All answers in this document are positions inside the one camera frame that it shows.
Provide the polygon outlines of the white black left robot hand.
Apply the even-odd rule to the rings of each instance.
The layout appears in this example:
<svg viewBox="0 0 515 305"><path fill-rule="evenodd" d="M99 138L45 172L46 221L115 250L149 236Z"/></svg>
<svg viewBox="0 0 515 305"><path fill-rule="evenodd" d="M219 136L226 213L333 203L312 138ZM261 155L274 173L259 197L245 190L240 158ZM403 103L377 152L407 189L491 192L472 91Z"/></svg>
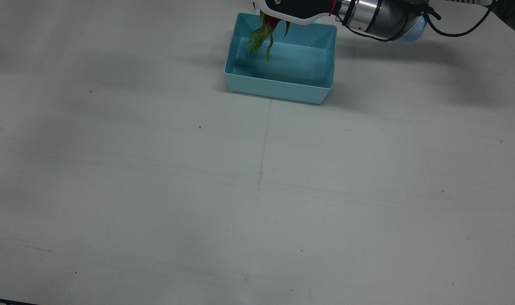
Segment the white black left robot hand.
<svg viewBox="0 0 515 305"><path fill-rule="evenodd" d="M298 25L309 25L340 10L342 0L254 0L264 14Z"/></svg>

